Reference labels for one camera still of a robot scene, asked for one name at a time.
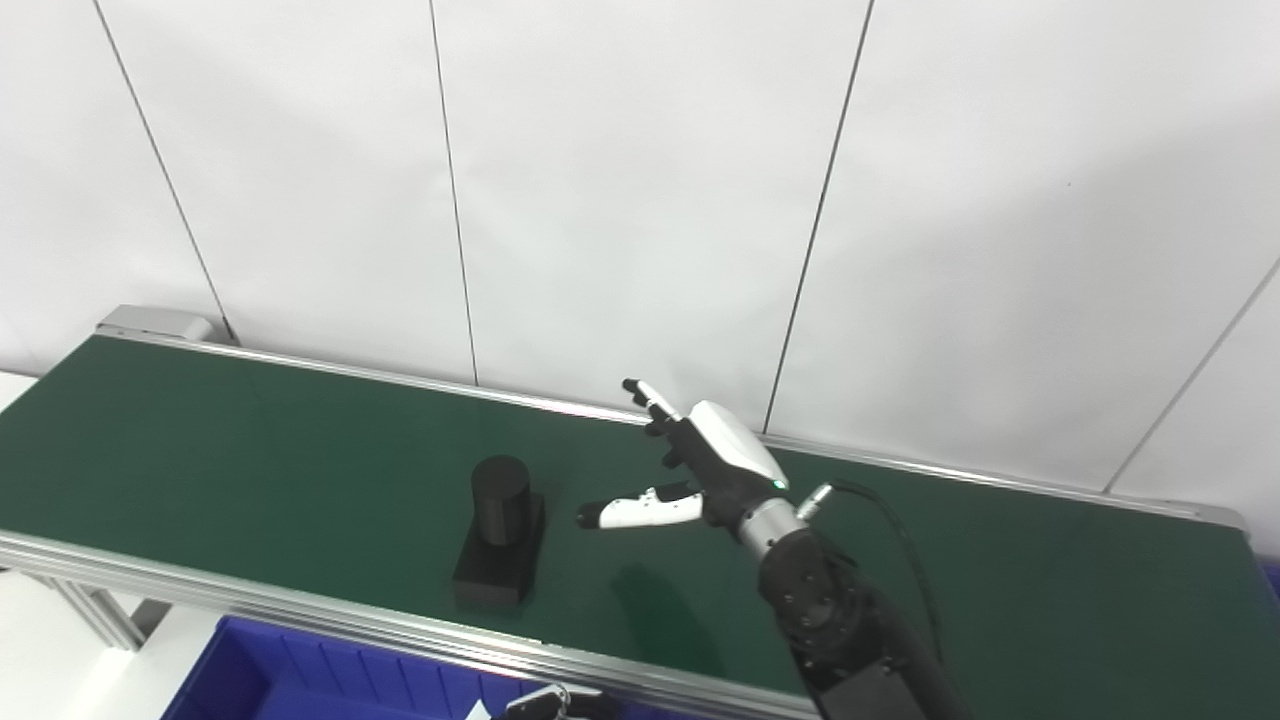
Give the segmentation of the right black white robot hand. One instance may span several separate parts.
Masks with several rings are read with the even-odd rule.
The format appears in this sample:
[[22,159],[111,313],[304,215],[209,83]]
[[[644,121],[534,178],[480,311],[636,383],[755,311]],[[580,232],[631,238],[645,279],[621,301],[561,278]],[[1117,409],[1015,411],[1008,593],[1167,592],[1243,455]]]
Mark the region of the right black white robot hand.
[[622,387],[648,413],[646,434],[667,441],[663,465],[686,468],[692,483],[653,486],[631,497],[584,503],[575,516],[580,528],[612,530],[703,520],[742,537],[751,521],[759,527],[777,521],[783,532],[799,527],[785,471],[727,407],[703,400],[680,413],[645,380],[626,378]]

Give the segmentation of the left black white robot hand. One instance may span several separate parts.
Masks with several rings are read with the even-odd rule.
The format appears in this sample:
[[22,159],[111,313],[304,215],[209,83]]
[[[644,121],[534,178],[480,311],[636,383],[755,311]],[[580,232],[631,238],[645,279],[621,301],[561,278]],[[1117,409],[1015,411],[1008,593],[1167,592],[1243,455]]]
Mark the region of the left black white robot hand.
[[621,719],[625,705],[604,691],[552,683],[508,702],[490,719]]

